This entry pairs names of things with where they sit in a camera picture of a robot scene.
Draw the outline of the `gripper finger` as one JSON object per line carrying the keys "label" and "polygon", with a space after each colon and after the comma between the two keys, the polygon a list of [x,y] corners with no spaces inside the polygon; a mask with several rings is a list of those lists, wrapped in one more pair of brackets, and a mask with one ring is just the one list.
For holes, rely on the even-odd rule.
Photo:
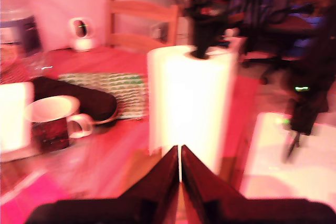
{"label": "gripper finger", "polygon": [[182,182],[201,223],[244,223],[246,199],[215,175],[186,146],[181,148]]}
{"label": "gripper finger", "polygon": [[208,32],[208,45],[206,49],[206,56],[209,56],[208,50],[210,47],[214,47],[218,44],[220,37],[224,33],[226,24],[226,17],[224,15],[214,16],[208,20],[210,26]]}
{"label": "gripper finger", "polygon": [[199,20],[193,20],[193,43],[195,50],[193,56],[196,58],[205,58],[207,50],[206,26]]}
{"label": "gripper finger", "polygon": [[121,223],[174,223],[179,195],[178,147],[160,161],[119,199],[127,212]]}

